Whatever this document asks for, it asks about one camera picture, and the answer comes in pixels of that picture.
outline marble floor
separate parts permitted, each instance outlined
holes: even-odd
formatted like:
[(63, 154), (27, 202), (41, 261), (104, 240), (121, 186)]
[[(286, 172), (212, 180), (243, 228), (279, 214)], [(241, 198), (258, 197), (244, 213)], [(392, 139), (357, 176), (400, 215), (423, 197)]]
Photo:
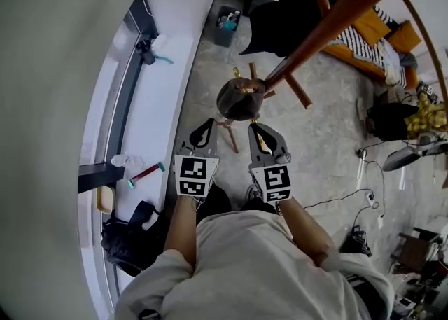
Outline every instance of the marble floor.
[[(216, 109), (216, 96), (224, 83), (232, 78), (233, 67), (238, 67), (243, 76), (249, 76), (248, 63), (255, 62), (258, 76), (264, 78), (280, 62), (277, 56), (269, 53), (238, 55), (251, 37), (247, 18), (241, 18), (229, 48), (214, 45), (211, 28), (214, 12), (222, 2), (219, 0), (213, 5), (206, 23), (185, 94), (179, 129), (210, 116), (222, 119)], [(294, 196), (302, 205), (344, 197), (358, 186), (356, 150), (379, 141), (367, 137), (358, 120), (356, 100), (362, 97), (365, 105), (369, 106), (374, 93), (381, 92), (382, 87), (374, 85), (352, 66), (324, 53), (313, 56), (294, 75), (310, 96), (313, 106), (305, 110), (283, 82), (276, 88), (276, 96), (264, 101), (259, 121), (276, 129), (285, 138), (292, 154), (290, 168)], [(225, 130), (222, 127), (218, 129), (220, 164), (216, 183), (227, 191), (235, 207), (241, 204), (251, 183), (248, 126), (249, 122), (233, 124), (239, 154), (230, 147)], [(394, 141), (369, 148), (367, 160), (376, 160), (382, 165), (389, 153), (402, 147), (403, 142)], [(377, 166), (369, 165), (367, 168), (368, 187), (374, 190), (375, 201), (380, 207), (365, 210), (358, 223), (367, 230), (373, 262), (383, 273), (388, 273), (391, 267), (389, 255), (398, 245), (399, 232), (410, 232), (413, 226), (423, 226), (433, 216), (447, 215), (448, 193), (441, 189), (445, 177), (442, 163), (443, 159), (425, 158), (406, 167), (404, 175), (401, 170), (384, 174), (386, 215), (381, 229), (377, 218), (384, 212), (382, 178)], [(367, 179), (364, 174), (361, 188), (367, 186)], [(167, 204), (175, 198), (171, 168)], [(310, 214), (339, 244), (358, 211), (366, 204), (365, 194), (359, 192), (345, 200), (311, 208)]]

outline trash can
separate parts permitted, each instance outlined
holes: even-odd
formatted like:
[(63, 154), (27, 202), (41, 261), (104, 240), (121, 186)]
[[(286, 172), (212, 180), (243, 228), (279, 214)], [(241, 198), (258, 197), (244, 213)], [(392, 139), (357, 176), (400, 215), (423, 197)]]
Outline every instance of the trash can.
[(221, 6), (220, 7), (219, 13), (218, 13), (218, 18), (216, 19), (216, 23), (215, 23), (215, 44), (216, 45), (225, 46), (226, 48), (228, 48), (230, 46), (230, 44), (232, 43), (232, 37), (238, 28), (239, 17), (235, 21), (237, 23), (237, 27), (235, 27), (235, 30), (224, 29), (223, 27), (219, 27), (218, 25), (219, 25), (219, 20), (221, 19), (221, 17), (228, 16), (230, 13), (235, 14), (235, 11), (237, 11), (237, 10), (238, 9), (233, 8), (231, 6)]

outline person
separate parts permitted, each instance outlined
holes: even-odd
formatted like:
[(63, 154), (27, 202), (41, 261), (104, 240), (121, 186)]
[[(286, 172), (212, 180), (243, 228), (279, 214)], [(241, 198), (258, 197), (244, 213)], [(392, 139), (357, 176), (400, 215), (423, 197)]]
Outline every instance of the person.
[(295, 199), (282, 216), (248, 189), (179, 196), (164, 252), (122, 292), (115, 319), (388, 319), (393, 289), (363, 254), (340, 254)]

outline white cloth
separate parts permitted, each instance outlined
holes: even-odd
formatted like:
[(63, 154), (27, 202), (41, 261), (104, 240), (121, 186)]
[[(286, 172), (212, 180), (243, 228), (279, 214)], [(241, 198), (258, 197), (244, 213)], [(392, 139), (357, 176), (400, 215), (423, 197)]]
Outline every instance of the white cloth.
[(220, 214), (197, 227), (196, 269), (178, 251), (164, 252), (124, 290), (115, 319), (135, 320), (145, 309), (165, 320), (370, 319), (347, 280), (353, 274), (377, 289), (388, 319), (393, 290), (366, 256), (334, 250), (316, 267), (295, 246), (282, 217)]
[(378, 49), (384, 58), (384, 71), (386, 73), (384, 82), (388, 85), (396, 85), (400, 82), (400, 56), (386, 39), (381, 39), (378, 43)]

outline pillow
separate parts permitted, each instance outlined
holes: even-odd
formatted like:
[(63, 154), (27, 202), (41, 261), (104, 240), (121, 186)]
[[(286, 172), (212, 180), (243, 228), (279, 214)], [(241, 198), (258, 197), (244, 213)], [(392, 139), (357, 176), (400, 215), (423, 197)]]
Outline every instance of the pillow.
[(410, 53), (420, 43), (421, 39), (412, 27), (411, 22), (406, 20), (387, 38), (387, 41), (399, 53)]
[(389, 27), (372, 8), (357, 19), (357, 21), (354, 22), (353, 27), (371, 48), (373, 48), (380, 38), (391, 32)]

